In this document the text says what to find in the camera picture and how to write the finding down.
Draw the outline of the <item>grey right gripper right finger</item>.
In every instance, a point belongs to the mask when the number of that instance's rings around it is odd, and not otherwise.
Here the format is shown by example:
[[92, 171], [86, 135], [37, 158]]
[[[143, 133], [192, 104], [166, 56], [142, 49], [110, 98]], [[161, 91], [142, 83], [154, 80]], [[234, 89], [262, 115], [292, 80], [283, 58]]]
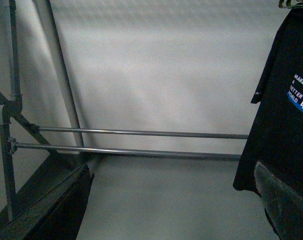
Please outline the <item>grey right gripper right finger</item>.
[[254, 179], [264, 209], [281, 240], [303, 240], [303, 183], [258, 161]]

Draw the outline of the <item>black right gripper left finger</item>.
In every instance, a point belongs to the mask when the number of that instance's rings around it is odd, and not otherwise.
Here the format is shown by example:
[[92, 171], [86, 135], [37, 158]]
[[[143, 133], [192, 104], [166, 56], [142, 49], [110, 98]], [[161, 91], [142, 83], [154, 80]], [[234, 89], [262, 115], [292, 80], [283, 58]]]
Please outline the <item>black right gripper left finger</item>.
[[0, 240], [75, 240], [86, 212], [92, 176], [79, 167], [25, 212], [0, 228]]

